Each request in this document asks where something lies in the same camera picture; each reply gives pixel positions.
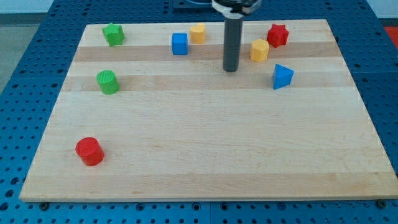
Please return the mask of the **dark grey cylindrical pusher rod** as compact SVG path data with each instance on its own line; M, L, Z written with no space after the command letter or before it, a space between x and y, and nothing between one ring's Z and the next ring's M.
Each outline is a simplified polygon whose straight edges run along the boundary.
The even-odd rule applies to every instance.
M239 19L225 18L223 69L226 72L235 72L239 67L242 28L243 17Z

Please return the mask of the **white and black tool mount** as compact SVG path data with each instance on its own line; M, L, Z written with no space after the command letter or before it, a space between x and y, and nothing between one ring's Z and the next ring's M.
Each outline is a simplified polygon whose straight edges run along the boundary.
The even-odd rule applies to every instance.
M224 16L248 16L260 8L262 0L212 0L212 7Z

